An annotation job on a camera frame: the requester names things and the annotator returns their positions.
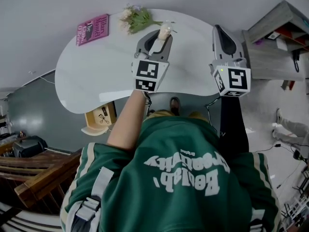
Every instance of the green jersey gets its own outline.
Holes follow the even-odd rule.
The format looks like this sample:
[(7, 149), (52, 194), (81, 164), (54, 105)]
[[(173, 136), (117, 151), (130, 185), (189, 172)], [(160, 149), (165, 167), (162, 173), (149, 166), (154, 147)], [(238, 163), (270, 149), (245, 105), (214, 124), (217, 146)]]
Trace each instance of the green jersey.
[(63, 230), (70, 208), (91, 196), (105, 167), (113, 175), (101, 197), (101, 232), (277, 231), (280, 209), (265, 155), (225, 160), (218, 141), (208, 123), (171, 116), (143, 123), (134, 154), (90, 143), (63, 201)]

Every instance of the white flower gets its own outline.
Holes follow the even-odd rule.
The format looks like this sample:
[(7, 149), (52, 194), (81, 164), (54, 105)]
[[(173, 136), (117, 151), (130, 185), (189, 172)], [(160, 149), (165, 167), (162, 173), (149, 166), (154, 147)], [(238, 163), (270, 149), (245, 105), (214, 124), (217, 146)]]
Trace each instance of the white flower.
[(119, 26), (120, 30), (125, 31), (127, 34), (131, 34), (130, 33), (130, 24), (128, 22), (119, 20), (118, 26)]
[(121, 18), (122, 20), (125, 20), (125, 19), (127, 19), (130, 15), (132, 15), (132, 11), (129, 10), (129, 9), (125, 9), (125, 10), (122, 12), (120, 18)]

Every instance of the white sneaker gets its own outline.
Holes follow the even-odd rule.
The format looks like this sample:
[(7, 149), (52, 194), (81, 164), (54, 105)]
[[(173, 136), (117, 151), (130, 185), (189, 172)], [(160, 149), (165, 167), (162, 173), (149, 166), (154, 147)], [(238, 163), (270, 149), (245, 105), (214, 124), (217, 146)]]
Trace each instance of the white sneaker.
[(272, 137), (274, 139), (278, 140), (278, 138), (276, 137), (276, 135), (277, 135), (277, 130), (276, 129), (272, 130), (272, 134), (271, 135), (272, 135)]
[(282, 122), (282, 113), (281, 113), (281, 109), (278, 108), (278, 109), (277, 109), (277, 124), (280, 125), (281, 122)]

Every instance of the wooden staircase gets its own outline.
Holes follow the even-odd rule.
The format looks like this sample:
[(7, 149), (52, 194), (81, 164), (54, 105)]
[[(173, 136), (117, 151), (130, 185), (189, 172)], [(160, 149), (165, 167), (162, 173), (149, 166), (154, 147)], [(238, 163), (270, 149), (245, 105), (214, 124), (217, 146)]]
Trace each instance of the wooden staircase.
[[(13, 143), (1, 145), (0, 156), (11, 151)], [(59, 214), (80, 156), (81, 150), (65, 154), (48, 149), (32, 158), (0, 157), (0, 202), (41, 214)]]

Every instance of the sticker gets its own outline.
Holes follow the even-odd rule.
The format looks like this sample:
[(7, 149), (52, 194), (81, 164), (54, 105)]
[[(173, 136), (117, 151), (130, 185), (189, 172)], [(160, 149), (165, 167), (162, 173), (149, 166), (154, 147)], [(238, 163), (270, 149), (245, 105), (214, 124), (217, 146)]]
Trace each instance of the sticker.
[(222, 78), (221, 78), (221, 76), (219, 74), (219, 71), (217, 71), (216, 74), (214, 75), (214, 79), (216, 80), (216, 83), (218, 85), (219, 91), (222, 92), (225, 89), (225, 87), (224, 87)]
[(245, 92), (237, 92), (237, 91), (229, 91), (227, 92), (224, 96), (233, 96), (233, 97), (237, 97), (240, 96), (242, 94), (244, 94)]
[(156, 82), (136, 79), (135, 87), (136, 89), (142, 89), (145, 91), (154, 91), (155, 84)]
[(159, 63), (140, 60), (136, 76), (156, 79), (158, 76), (158, 69)]
[(230, 88), (248, 89), (245, 70), (228, 69)]

